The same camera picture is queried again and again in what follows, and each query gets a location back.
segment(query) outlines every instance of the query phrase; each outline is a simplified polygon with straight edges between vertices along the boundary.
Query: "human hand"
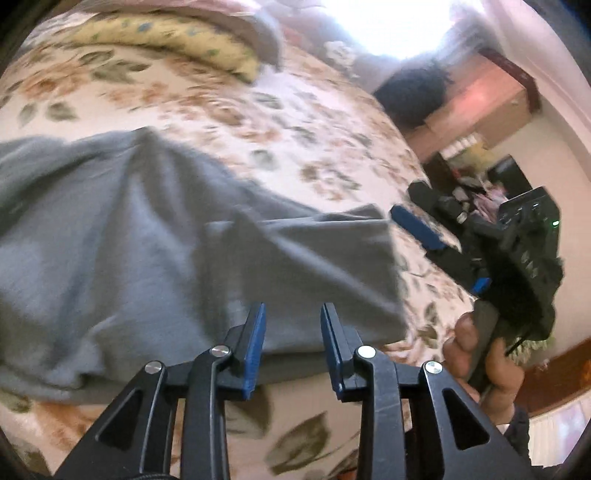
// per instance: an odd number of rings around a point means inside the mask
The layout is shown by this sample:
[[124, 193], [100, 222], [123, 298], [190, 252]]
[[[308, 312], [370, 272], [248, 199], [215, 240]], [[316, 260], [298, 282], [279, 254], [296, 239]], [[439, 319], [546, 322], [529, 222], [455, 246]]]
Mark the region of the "human hand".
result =
[[478, 344], [478, 331], [472, 314], [465, 313], [456, 322], [455, 335], [443, 344], [443, 365], [456, 377], [468, 394], [480, 403], [481, 409], [495, 425], [509, 423], [515, 413], [513, 402], [524, 379], [523, 369], [505, 356], [505, 341], [497, 338], [486, 356], [486, 374], [492, 386], [483, 399], [466, 382], [472, 352]]

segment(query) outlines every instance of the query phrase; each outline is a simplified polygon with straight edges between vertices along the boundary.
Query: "blue gripper pad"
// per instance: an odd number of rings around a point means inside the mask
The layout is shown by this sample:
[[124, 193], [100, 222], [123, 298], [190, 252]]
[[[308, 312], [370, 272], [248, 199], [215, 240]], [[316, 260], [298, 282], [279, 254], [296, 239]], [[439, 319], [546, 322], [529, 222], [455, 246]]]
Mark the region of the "blue gripper pad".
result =
[[242, 396], [245, 400], [251, 397], [256, 387], [256, 378], [261, 364], [262, 345], [265, 341], [265, 331], [267, 329], [267, 309], [264, 303], [259, 304], [256, 312], [252, 310], [249, 312], [244, 328], [250, 329], [251, 326], [248, 347], [244, 354]]
[[320, 330], [322, 331], [322, 341], [324, 342], [324, 351], [326, 352], [326, 363], [329, 367], [330, 382], [332, 383], [336, 397], [342, 400], [344, 390], [343, 364], [330, 319], [332, 317], [332, 320], [337, 322], [339, 326], [340, 322], [336, 316], [336, 312], [331, 315], [331, 312], [329, 312], [330, 307], [330, 305], [325, 304], [320, 311]]
[[439, 235], [418, 217], [401, 205], [394, 205], [390, 210], [392, 220], [416, 238], [425, 250], [440, 250], [448, 245], [441, 241]]

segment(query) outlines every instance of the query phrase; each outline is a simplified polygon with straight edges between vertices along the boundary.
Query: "metal pivot screw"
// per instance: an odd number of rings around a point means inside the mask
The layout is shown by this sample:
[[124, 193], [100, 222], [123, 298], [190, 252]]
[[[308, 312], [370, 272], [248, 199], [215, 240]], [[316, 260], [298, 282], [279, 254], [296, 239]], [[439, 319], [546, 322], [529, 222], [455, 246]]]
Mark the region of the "metal pivot screw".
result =
[[160, 362], [150, 362], [146, 364], [144, 370], [150, 375], [157, 374], [162, 370], [162, 364]]
[[373, 358], [375, 357], [375, 348], [369, 345], [362, 345], [357, 349], [357, 353], [363, 358]]
[[221, 358], [221, 357], [229, 354], [230, 349], [226, 345], [216, 345], [215, 347], [212, 347], [212, 349], [209, 351], [209, 353], [212, 354], [213, 356]]
[[431, 360], [425, 364], [425, 370], [430, 374], [437, 375], [443, 371], [443, 367], [439, 362]]

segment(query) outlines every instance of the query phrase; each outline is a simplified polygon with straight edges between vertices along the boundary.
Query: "black bag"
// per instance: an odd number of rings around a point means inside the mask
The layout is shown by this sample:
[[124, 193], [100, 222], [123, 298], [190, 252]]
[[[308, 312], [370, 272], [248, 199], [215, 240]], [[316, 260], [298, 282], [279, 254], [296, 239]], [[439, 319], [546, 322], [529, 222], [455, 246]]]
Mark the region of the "black bag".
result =
[[374, 96], [397, 127], [416, 128], [445, 103], [450, 83], [447, 72], [433, 60], [396, 72]]

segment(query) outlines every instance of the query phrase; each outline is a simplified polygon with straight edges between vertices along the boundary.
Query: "pillow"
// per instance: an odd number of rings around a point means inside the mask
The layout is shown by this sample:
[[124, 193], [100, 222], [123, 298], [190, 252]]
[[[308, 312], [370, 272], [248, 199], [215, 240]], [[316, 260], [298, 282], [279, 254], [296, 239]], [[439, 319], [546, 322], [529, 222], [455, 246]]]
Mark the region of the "pillow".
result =
[[281, 69], [281, 28], [277, 20], [252, 0], [83, 0], [74, 10], [136, 14], [162, 11], [201, 18], [240, 37], [254, 49], [261, 62]]
[[95, 15], [74, 27], [66, 41], [165, 47], [234, 73], [246, 82], [253, 82], [260, 70], [254, 51], [236, 36], [197, 18], [178, 15]]

